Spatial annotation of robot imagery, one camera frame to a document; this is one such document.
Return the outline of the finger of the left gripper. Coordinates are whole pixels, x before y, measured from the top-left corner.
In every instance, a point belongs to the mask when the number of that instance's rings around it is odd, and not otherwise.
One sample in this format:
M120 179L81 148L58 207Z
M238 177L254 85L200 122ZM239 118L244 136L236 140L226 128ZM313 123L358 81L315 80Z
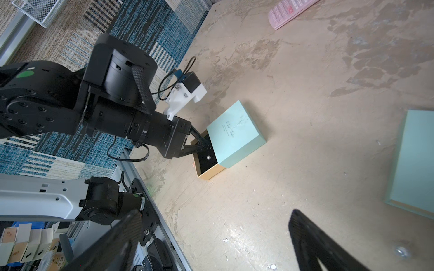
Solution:
M210 139L202 136L198 130L194 127L191 126L190 128L190 134L194 136L194 138L197 140L197 143L195 144L191 144L188 147L190 149L211 149L212 148L212 144Z
M208 145L185 145L182 150L176 153L177 158L181 158L190 154L195 154L198 152L203 152L209 149Z

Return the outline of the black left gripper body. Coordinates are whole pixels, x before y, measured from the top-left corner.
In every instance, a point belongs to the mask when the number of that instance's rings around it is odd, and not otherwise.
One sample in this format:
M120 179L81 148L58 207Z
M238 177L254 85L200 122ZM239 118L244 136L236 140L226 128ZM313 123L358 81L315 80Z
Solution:
M164 158L176 158L176 153L187 145L191 126L192 123L185 119L175 116L173 121L169 121L166 115L154 112L137 125L141 135L135 138L135 145L154 146Z

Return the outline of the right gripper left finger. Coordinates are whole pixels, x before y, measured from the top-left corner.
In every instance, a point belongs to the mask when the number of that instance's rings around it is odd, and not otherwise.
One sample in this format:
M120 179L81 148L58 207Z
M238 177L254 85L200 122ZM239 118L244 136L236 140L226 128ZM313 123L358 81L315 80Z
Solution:
M64 271L131 271L142 232L141 214L129 212Z

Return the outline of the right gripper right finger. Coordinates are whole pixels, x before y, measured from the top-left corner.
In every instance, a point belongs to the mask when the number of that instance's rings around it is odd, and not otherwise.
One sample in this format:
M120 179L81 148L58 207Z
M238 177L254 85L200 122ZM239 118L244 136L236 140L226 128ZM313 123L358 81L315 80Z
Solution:
M288 229L301 271L368 270L300 210L292 211Z

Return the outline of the mint jewelry box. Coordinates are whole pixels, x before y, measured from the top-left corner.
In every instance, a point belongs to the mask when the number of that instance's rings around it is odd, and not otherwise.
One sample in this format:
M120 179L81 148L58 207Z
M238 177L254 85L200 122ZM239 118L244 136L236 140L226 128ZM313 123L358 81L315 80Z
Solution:
M434 218L434 112L409 110L400 126L385 203Z
M266 143L241 101L222 113L201 135L212 144L211 149L193 155L197 177L202 180L231 168Z

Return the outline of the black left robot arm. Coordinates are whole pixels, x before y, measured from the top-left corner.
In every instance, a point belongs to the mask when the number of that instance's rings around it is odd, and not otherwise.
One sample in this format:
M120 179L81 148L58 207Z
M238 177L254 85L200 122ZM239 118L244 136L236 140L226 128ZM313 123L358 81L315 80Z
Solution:
M150 91L156 61L140 48L103 34L88 65L76 72L51 61L1 68L1 138L47 132L104 132L136 146L156 147L166 159L212 145L171 103L159 113ZM3 221L93 221L109 225L145 209L146 199L123 193L108 177L49 180L1 175Z

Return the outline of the pink calculator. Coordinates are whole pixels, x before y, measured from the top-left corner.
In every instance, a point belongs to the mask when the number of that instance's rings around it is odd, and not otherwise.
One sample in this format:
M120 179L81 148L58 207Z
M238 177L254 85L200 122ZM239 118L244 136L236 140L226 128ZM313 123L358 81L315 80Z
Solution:
M274 30L277 30L317 2L319 0L282 0L269 11L269 23Z

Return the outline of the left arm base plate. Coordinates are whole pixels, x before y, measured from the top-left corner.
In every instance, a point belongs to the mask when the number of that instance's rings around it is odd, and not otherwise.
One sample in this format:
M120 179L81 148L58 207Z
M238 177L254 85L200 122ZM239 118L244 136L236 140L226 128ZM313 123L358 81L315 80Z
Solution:
M156 210L154 209L150 201L150 197L142 181L140 181L138 178L135 178L132 181L131 188L135 194L139 194L145 199L144 209L141 211L143 231L140 239L141 246L145 247L146 244L154 236L154 233L159 224L159 218L156 213Z

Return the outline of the white mesh wall basket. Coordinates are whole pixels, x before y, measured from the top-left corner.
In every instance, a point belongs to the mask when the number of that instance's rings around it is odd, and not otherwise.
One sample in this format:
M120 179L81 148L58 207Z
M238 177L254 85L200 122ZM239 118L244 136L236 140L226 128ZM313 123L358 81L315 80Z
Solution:
M65 0L13 0L11 2L19 11L47 28L65 6Z

